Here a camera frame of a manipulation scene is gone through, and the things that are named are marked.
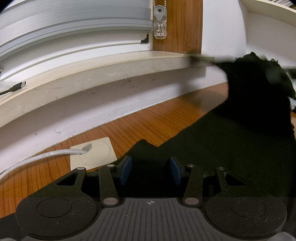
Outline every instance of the wooden desk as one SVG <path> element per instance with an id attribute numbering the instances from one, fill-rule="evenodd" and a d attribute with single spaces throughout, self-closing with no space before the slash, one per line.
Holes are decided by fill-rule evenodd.
<path id="1" fill-rule="evenodd" d="M 227 84 L 223 83 L 180 96 L 74 136 L 44 152 L 103 137 L 110 138 L 118 158 L 141 139 L 159 146 L 222 103 L 227 90 Z M 296 114 L 291 115 L 296 126 Z M 15 212 L 23 198 L 69 171 L 70 156 L 58 156 L 25 165 L 9 174 L 0 181 L 0 218 Z"/>

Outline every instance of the white plastic object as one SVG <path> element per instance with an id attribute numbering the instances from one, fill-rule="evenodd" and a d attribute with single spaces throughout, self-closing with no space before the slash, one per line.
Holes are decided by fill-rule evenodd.
<path id="1" fill-rule="evenodd" d="M 88 151 L 83 155 L 70 156 L 70 168 L 85 167 L 87 170 L 110 164 L 117 160 L 109 137 L 72 146 L 71 149 Z"/>
<path id="2" fill-rule="evenodd" d="M 154 7 L 153 11 L 154 37 L 164 39 L 167 37 L 167 9 L 162 5 Z"/>
<path id="3" fill-rule="evenodd" d="M 12 171 L 14 171 L 15 169 L 25 165 L 25 164 L 29 164 L 31 162 L 34 161 L 38 161 L 41 160 L 43 158 L 47 158 L 47 157 L 51 157 L 51 156 L 58 156 L 58 155 L 73 155 L 75 154 L 76 156 L 79 156 L 81 154 L 85 154 L 87 153 L 87 150 L 77 150 L 75 148 L 72 149 L 62 149 L 62 150 L 55 150 L 55 151 L 50 151 L 50 152 L 46 152 L 37 156 L 33 156 L 33 157 L 29 157 L 25 160 L 22 160 L 14 165 L 12 165 L 11 167 L 7 168 L 1 175 L 0 175 L 0 180 L 3 179 L 6 175 L 8 175 L 9 173 L 11 173 Z"/>

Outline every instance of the white cable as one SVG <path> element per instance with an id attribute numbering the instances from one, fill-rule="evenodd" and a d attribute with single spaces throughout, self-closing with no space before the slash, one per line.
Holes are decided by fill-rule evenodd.
<path id="1" fill-rule="evenodd" d="M 38 161 L 38 160 L 41 160 L 43 158 L 46 158 L 46 157 L 50 157 L 50 156 L 58 156 L 58 155 L 82 155 L 82 154 L 85 154 L 87 153 L 86 150 L 79 150 L 79 149 L 62 149 L 62 150 L 55 150 L 55 151 L 50 151 L 50 152 L 46 152 L 46 153 L 43 153 L 43 154 L 40 154 L 40 155 L 37 155 L 37 156 L 33 156 L 33 157 L 29 157 L 25 160 L 22 160 L 14 165 L 12 165 L 11 167 L 7 168 L 4 172 L 2 172 L 2 174 L 0 174 L 0 181 L 6 176 L 8 175 L 9 173 L 11 173 L 12 171 L 14 171 L 15 169 L 23 166 L 23 165 L 26 165 L 26 164 L 29 164 L 31 162 L 34 162 L 34 161 Z"/>

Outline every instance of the wooden panel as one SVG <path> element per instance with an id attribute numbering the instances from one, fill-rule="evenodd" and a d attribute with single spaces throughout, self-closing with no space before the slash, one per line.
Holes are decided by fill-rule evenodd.
<path id="1" fill-rule="evenodd" d="M 67 149 L 87 141 L 109 137 L 116 156 L 123 156 L 137 141 L 159 146 L 222 103 L 223 83 L 151 106 L 74 136 L 45 152 Z M 0 181 L 0 218 L 15 212 L 19 202 L 70 171 L 70 156 L 56 156 L 25 165 Z"/>
<path id="2" fill-rule="evenodd" d="M 164 5 L 164 0 L 155 0 Z M 153 38 L 153 50 L 175 53 L 201 53 L 202 0 L 167 0 L 168 35 L 163 40 Z"/>

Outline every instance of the book stack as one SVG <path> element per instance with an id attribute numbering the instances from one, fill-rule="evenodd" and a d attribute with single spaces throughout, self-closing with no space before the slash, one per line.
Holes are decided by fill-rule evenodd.
<path id="1" fill-rule="evenodd" d="M 296 5 L 293 4 L 290 0 L 269 0 L 269 1 L 278 3 L 296 10 Z"/>

